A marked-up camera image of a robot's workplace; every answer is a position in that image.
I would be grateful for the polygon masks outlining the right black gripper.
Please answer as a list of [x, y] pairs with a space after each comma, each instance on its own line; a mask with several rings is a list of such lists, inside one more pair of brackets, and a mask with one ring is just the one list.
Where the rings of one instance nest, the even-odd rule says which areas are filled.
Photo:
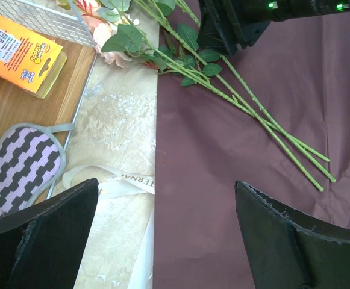
[[[271, 22], [350, 12], [350, 1], [199, 1], [197, 42], [224, 56], [253, 46]], [[252, 16], [249, 14], [252, 5]]]

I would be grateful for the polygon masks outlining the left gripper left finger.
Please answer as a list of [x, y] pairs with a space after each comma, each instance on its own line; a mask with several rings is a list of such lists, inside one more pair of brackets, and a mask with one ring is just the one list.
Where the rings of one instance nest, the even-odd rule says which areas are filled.
[[73, 288], [98, 203], [88, 179], [0, 219], [0, 288]]

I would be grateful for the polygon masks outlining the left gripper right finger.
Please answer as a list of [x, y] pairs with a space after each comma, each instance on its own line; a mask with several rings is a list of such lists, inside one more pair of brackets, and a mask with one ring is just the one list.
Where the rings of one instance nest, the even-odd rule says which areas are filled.
[[235, 184], [236, 214], [256, 288], [350, 288], [350, 229]]

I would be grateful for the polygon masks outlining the pink flower bunch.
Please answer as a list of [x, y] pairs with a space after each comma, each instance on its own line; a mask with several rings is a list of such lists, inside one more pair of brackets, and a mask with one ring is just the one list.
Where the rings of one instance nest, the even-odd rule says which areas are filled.
[[[196, 24], [200, 23], [185, 1], [57, 1], [56, 4], [81, 16], [93, 37], [97, 53], [106, 62], [114, 63], [115, 58], [120, 56], [120, 66], [125, 67], [136, 58], [159, 75], [171, 73], [182, 76], [182, 87], [204, 87], [253, 117], [319, 191], [324, 190], [323, 186], [287, 147], [288, 143], [330, 182], [336, 182], [336, 178], [324, 166], [330, 159], [287, 132], [226, 56], [211, 49], [202, 49], [196, 42], [196, 30], [192, 27], [185, 24], [172, 27], [168, 17], [176, 8], [187, 13]], [[139, 21], [129, 14], [132, 5], [141, 8], [163, 29], [165, 44], [156, 48], [148, 40], [144, 30], [139, 28]]]

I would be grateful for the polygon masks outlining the white printed ribbon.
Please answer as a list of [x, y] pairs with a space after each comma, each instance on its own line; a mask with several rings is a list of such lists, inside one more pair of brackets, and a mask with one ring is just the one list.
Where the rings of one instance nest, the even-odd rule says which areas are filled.
[[81, 165], [65, 172], [58, 189], [98, 172], [99, 197], [75, 288], [151, 288], [155, 178], [110, 166]]

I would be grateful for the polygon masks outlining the red wrapping paper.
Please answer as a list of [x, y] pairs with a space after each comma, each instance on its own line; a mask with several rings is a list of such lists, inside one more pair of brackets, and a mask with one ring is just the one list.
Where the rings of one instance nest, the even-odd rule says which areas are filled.
[[253, 288], [236, 217], [245, 181], [350, 229], [350, 13], [272, 23], [223, 78], [251, 90], [289, 133], [326, 155], [329, 180], [302, 154], [319, 192], [251, 116], [181, 77], [158, 79], [154, 288]]

